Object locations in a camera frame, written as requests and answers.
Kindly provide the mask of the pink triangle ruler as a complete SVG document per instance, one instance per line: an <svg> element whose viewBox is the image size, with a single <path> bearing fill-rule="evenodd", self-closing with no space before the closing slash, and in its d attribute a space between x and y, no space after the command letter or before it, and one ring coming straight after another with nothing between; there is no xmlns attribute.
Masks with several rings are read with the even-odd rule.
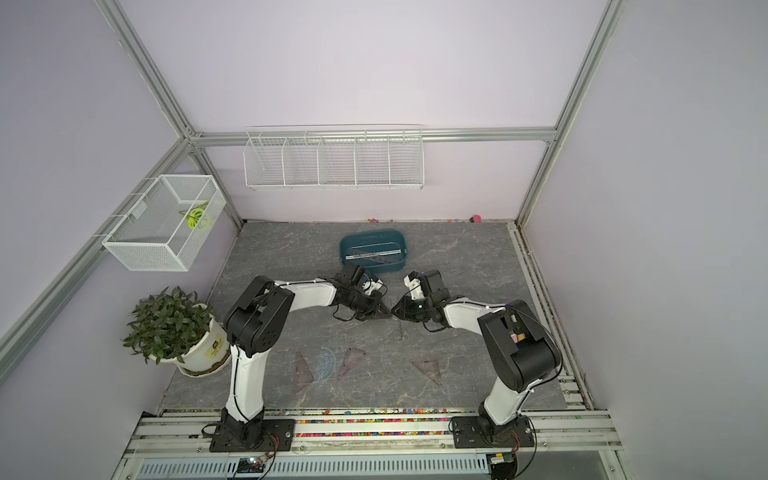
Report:
<svg viewBox="0 0 768 480"><path fill-rule="evenodd" d="M368 353L358 347L348 348L338 369L336 379L343 380L350 376L368 357Z"/></svg>

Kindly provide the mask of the teal plastic storage box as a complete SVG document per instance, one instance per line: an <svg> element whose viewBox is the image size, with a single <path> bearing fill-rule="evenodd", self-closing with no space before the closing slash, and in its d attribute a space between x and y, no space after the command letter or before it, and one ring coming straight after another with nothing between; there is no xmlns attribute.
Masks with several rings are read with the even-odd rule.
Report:
<svg viewBox="0 0 768 480"><path fill-rule="evenodd" d="M370 261L369 259L363 260L346 260L346 255L351 255L353 252L375 252L385 250L355 250L351 249L351 246L359 243L373 243L373 242L398 242L401 244L402 254L398 257L389 257L388 262ZM401 270L408 259L408 249L404 235L397 230L376 230L363 232L344 237L339 243L340 260L343 265L349 261L357 263L364 268L370 270L374 274L395 272Z"/></svg>

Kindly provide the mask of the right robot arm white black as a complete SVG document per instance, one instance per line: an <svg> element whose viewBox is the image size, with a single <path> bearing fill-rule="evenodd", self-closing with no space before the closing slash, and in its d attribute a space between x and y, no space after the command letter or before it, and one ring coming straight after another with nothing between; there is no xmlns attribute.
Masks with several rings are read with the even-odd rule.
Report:
<svg viewBox="0 0 768 480"><path fill-rule="evenodd" d="M434 321L444 329L482 337L496 374L479 408L480 424L488 431L516 422L531 390L556 377L562 366L562 353L549 330L522 300L488 304L461 297L434 303L405 294L393 314L400 320Z"/></svg>

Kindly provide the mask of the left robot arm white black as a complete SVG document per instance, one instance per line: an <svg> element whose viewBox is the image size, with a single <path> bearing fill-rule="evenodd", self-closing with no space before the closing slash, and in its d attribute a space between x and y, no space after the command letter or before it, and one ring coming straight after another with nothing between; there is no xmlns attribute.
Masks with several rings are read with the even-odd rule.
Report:
<svg viewBox="0 0 768 480"><path fill-rule="evenodd" d="M364 273L350 281L331 279L280 282L254 278L230 309L224 323L233 367L225 404L225 424L237 428L256 421L264 409L263 384L269 352L290 313L315 307L344 306L354 320L390 315L384 304L387 287Z"/></svg>

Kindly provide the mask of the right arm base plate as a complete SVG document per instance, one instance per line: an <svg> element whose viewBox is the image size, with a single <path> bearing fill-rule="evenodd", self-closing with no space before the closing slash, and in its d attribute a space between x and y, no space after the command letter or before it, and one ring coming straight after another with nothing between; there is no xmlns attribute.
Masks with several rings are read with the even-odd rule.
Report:
<svg viewBox="0 0 768 480"><path fill-rule="evenodd" d="M448 422L457 449L520 448L536 444L534 429L528 418L518 416L503 425L496 425L490 418L481 415L452 417Z"/></svg>

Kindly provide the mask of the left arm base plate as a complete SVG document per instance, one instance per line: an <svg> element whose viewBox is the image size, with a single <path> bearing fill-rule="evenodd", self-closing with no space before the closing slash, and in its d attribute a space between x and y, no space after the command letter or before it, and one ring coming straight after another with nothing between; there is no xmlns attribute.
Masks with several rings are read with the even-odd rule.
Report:
<svg viewBox="0 0 768 480"><path fill-rule="evenodd" d="M221 420L212 434L213 453L286 452L294 439L295 422L290 419L253 419L248 423Z"/></svg>

